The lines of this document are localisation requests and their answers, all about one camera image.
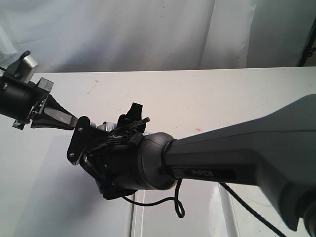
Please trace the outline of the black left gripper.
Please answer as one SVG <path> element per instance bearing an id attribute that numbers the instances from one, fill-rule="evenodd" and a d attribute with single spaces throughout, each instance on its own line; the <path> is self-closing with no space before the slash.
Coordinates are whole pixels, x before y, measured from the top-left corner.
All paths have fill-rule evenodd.
<path id="1" fill-rule="evenodd" d="M 32 121 L 31 128 L 74 130 L 78 118 L 49 96 L 53 85 L 54 82 L 40 78 L 36 84 L 22 82 L 16 87 L 13 93 L 16 101 L 14 128 L 23 129 Z"/>

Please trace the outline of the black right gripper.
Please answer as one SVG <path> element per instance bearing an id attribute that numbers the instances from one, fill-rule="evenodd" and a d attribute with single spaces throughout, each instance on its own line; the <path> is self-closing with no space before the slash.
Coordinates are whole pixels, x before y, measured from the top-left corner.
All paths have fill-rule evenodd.
<path id="1" fill-rule="evenodd" d="M 82 146 L 82 167 L 97 183 L 103 198 L 112 200 L 148 188 L 142 180 L 139 145 L 145 138 L 142 120 L 143 105 L 132 103 L 129 111 L 118 118 L 117 129 L 92 129 L 85 133 Z"/>

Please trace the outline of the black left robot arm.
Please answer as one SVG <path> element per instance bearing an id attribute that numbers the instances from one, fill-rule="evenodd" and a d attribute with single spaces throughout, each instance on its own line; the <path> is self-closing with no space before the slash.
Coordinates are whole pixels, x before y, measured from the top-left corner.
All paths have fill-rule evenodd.
<path id="1" fill-rule="evenodd" d="M 40 78 L 38 83 L 0 78 L 0 114 L 14 119 L 13 127 L 73 130 L 78 118 L 64 109 L 50 94 L 54 83 Z"/>

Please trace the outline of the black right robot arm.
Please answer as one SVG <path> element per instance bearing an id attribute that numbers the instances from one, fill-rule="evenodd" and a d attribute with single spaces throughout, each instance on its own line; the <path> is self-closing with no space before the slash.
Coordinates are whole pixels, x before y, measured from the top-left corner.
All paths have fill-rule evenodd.
<path id="1" fill-rule="evenodd" d="M 144 135 L 132 123 L 94 139 L 81 167 L 104 198 L 179 188 L 184 179 L 254 185 L 295 231 L 316 234 L 316 97 L 307 95 L 262 118 L 174 139 Z"/>

